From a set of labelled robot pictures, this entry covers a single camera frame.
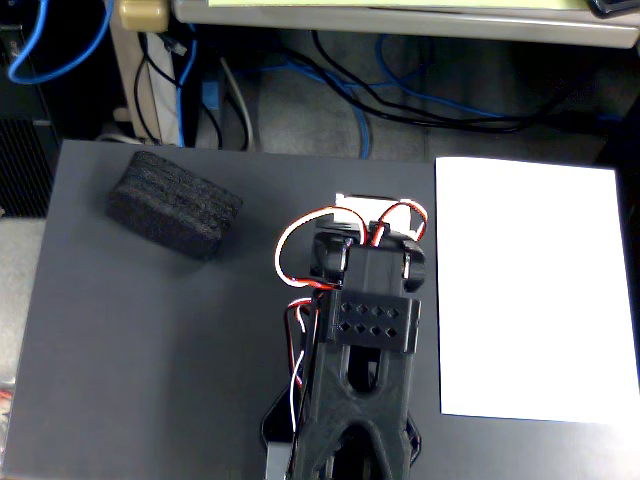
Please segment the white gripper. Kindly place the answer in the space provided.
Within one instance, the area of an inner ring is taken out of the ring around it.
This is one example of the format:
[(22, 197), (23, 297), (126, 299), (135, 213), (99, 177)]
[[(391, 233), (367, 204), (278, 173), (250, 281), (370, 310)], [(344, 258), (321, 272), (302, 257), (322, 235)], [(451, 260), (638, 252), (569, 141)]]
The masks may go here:
[(392, 232), (406, 235), (413, 240), (419, 240), (426, 232), (428, 225), (428, 212), (418, 202), (411, 199), (391, 199), (382, 197), (335, 195), (335, 207), (338, 210), (333, 213), (335, 222), (354, 223), (355, 212), (372, 228), (380, 218)]

